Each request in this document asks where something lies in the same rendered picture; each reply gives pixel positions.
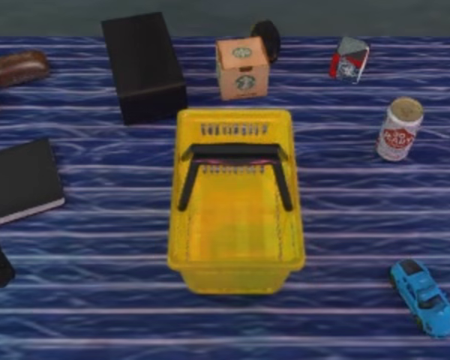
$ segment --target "table surface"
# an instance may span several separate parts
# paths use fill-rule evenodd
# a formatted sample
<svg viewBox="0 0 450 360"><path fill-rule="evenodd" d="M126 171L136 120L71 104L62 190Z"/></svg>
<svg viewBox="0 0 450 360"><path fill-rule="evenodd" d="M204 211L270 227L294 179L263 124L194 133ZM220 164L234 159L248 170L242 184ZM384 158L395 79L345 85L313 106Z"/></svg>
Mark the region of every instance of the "table surface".
<svg viewBox="0 0 450 360"><path fill-rule="evenodd" d="M450 38L369 38L362 81L328 78L337 38L287 38L269 96L222 103L214 40L175 39L191 107L294 118L307 265L281 292L204 297L166 264L175 119L122 124L96 37L0 38L44 50L49 79L0 89L0 149L52 140L67 204L0 226L17 270L0 289L0 360L446 359L388 267L423 260L450 298ZM389 103L419 99L409 158L374 143Z"/></svg>

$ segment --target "can label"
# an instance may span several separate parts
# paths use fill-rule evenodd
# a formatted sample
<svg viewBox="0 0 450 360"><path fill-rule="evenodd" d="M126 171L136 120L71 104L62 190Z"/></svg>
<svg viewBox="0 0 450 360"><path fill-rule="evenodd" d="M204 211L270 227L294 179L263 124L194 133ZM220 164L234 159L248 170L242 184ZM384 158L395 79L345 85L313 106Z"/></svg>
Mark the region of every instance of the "can label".
<svg viewBox="0 0 450 360"><path fill-rule="evenodd" d="M393 118L389 109L376 141L376 152L386 160L400 161L410 152L422 120L419 119L405 126L401 121L399 123Z"/></svg>

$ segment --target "orange box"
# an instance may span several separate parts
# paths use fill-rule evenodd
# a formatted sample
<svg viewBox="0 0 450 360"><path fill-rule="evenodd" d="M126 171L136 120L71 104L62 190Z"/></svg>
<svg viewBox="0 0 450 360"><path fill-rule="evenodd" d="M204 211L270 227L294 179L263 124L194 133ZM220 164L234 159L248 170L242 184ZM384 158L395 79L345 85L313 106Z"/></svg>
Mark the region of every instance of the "orange box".
<svg viewBox="0 0 450 360"><path fill-rule="evenodd" d="M222 100L267 95L270 64L261 37L218 40L215 49Z"/></svg>

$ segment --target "blue toy car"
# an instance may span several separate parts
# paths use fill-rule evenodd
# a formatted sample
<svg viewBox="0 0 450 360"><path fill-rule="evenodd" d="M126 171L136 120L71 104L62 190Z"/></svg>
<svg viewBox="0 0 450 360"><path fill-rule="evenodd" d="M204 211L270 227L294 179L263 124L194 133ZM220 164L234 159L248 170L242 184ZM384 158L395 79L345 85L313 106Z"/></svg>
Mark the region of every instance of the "blue toy car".
<svg viewBox="0 0 450 360"><path fill-rule="evenodd" d="M399 261L390 268L389 276L421 330L433 338L450 336L450 302L422 262Z"/></svg>

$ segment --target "can lid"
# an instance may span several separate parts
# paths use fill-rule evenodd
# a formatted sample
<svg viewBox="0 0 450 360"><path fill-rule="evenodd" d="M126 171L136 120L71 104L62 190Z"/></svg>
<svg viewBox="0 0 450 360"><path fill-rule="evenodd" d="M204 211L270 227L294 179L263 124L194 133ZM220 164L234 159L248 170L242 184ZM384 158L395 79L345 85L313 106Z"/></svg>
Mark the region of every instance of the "can lid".
<svg viewBox="0 0 450 360"><path fill-rule="evenodd" d="M398 97L391 103L390 110L402 122L416 122L423 116L423 106L411 97Z"/></svg>

